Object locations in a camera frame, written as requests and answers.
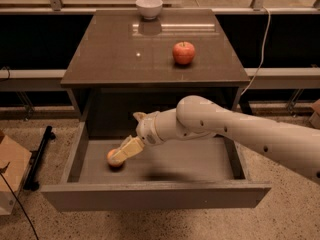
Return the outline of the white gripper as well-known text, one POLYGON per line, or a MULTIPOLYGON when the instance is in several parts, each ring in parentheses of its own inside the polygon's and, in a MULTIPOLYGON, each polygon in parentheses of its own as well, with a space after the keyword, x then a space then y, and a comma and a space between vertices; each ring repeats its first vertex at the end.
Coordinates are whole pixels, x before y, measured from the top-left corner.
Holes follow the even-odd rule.
POLYGON ((116 161, 124 162, 128 158, 137 155, 143 151, 145 145, 160 145, 163 143, 156 130, 156 117, 159 111, 146 114, 144 112, 135 112, 134 118, 137 120, 136 133, 138 137, 127 137, 121 145, 115 149, 113 158, 116 161))

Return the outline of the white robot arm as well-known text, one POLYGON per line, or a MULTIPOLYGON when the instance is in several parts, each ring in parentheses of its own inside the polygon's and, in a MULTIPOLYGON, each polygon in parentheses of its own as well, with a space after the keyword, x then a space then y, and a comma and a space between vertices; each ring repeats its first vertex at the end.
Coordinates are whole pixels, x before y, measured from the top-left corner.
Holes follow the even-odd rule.
POLYGON ((235 141, 299 175, 319 181, 320 131, 245 115, 220 107, 200 97, 187 96, 177 107, 149 114, 136 112, 137 135, 128 136, 107 155, 108 164, 117 167, 146 146, 169 140, 189 140, 218 134, 235 141))

